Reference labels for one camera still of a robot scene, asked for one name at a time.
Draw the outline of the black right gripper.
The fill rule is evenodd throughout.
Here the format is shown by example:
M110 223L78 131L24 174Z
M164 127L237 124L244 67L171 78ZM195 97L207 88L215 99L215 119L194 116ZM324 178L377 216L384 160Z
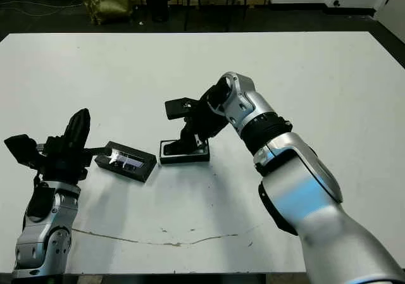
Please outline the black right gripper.
M185 118L186 125L180 132L180 138L172 143L175 150L185 150L187 154L206 152L207 139L228 125L224 116L212 111L208 100L212 95L216 95L214 87L202 95L190 116Z

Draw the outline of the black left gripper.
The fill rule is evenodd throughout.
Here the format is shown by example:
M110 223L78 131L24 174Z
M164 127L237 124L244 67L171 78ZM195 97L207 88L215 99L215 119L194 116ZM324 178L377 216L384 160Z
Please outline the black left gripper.
M36 145L43 158L40 173L44 180L78 183L86 179L94 156L111 155L107 147L84 147L89 131L89 110L81 109L70 118L65 136L48 137L45 144Z

